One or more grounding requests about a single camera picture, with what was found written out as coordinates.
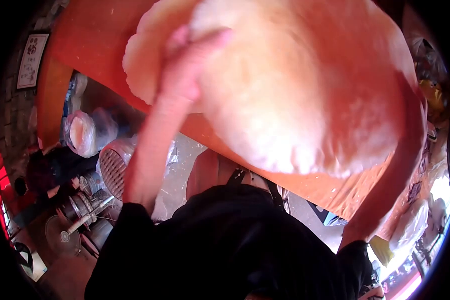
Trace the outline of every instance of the floor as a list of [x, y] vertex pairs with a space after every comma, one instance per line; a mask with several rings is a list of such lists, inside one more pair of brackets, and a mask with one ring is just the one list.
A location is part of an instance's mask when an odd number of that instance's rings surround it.
[[[146, 118], [144, 113], [133, 109], [125, 100], [101, 85], [88, 79], [87, 88], [81, 100], [81, 110], [87, 113], [97, 107], [113, 108], [123, 119], [130, 123], [128, 135], [136, 133], [140, 124]], [[178, 133], [175, 137], [178, 162], [168, 166], [168, 174], [163, 179], [163, 186], [158, 194], [155, 211], [151, 218], [164, 221], [172, 217], [173, 213], [185, 204], [185, 191], [187, 179], [192, 171], [197, 156], [207, 147]], [[313, 212], [307, 201], [293, 193], [290, 194], [289, 204], [292, 215], [312, 230], [333, 252], [337, 252], [342, 239], [343, 226], [324, 226], [318, 216]]]

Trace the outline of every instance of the hand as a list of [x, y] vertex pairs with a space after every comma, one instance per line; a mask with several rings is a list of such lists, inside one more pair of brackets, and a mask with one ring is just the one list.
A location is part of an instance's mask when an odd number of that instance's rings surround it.
[[167, 99], [198, 100], [200, 89], [197, 78], [206, 60], [227, 45], [232, 30], [225, 28], [196, 42], [189, 42], [190, 30], [182, 25], [172, 33], [165, 46], [165, 67], [160, 82], [160, 94]]

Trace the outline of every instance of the plastic bag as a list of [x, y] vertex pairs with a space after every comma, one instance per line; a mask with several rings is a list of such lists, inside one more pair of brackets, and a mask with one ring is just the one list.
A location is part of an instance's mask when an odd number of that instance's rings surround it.
[[415, 201], [402, 215], [389, 243], [395, 255], [412, 250], [427, 228], [428, 215], [429, 204], [426, 199]]
[[68, 115], [64, 133], [67, 146], [76, 154], [89, 158], [117, 138], [119, 126], [105, 109], [99, 107], [91, 116], [81, 110]]

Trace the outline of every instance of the black clothing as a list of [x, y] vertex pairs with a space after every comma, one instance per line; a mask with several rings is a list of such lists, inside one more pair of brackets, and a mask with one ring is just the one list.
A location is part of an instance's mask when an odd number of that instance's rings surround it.
[[355, 241], [335, 255], [267, 191], [214, 186], [158, 225], [124, 204], [85, 297], [357, 299], [372, 271], [366, 247]]
[[38, 151], [30, 155], [25, 180], [29, 190], [40, 197], [75, 176], [94, 171], [97, 161], [98, 154], [84, 158], [69, 147], [55, 148], [46, 155]]

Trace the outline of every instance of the finger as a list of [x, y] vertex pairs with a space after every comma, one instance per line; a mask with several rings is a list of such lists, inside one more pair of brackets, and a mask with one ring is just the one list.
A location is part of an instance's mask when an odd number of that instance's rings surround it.
[[225, 47], [232, 39], [232, 36], [232, 29], [224, 28], [193, 42], [184, 55], [185, 64], [189, 68], [189, 72], [199, 72], [207, 58], [215, 51]]
[[189, 38], [189, 27], [184, 24], [178, 27], [165, 43], [165, 56], [170, 57], [185, 47]]

